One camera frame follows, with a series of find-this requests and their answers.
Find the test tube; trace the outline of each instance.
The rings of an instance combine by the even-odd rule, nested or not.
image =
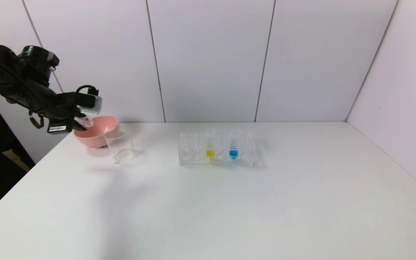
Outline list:
[[[229,148],[229,156],[232,159],[236,159],[238,157],[238,143],[241,133],[242,132],[238,128],[231,130],[231,146]]]
[[[205,135],[207,138],[207,157],[211,160],[216,155],[215,150],[215,137],[216,137],[216,130],[213,128],[207,128],[205,130]]]

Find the yellow liquid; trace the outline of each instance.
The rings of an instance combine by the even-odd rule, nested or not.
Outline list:
[[[212,159],[214,158],[216,155],[216,151],[215,150],[207,150],[207,156],[208,158]]]

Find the white wall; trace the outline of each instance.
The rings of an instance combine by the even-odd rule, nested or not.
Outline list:
[[[16,54],[19,54],[24,46],[39,46],[21,1],[0,0],[0,45],[9,47]],[[50,83],[51,89],[60,92],[53,76]],[[46,133],[46,128],[36,129],[30,123],[28,110],[19,105],[9,104],[2,96],[0,113],[36,163],[65,137],[50,135]]]
[[[146,0],[26,0],[65,92],[100,89],[101,115],[164,122]]]
[[[416,179],[416,0],[400,0],[348,122]]]
[[[148,0],[167,122],[253,122],[274,0]]]
[[[256,121],[344,121],[396,0],[277,0]]]

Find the test tube with yellow liquid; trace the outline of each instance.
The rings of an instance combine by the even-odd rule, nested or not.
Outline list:
[[[212,160],[216,156],[216,149],[215,149],[215,137],[216,137],[216,130],[213,128],[207,128],[205,130],[205,135],[207,138],[207,157]]]

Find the barcode label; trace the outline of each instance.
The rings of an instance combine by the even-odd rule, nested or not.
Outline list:
[[[49,128],[49,132],[55,132],[55,131],[62,131],[66,129],[66,125],[64,126],[53,126]]]

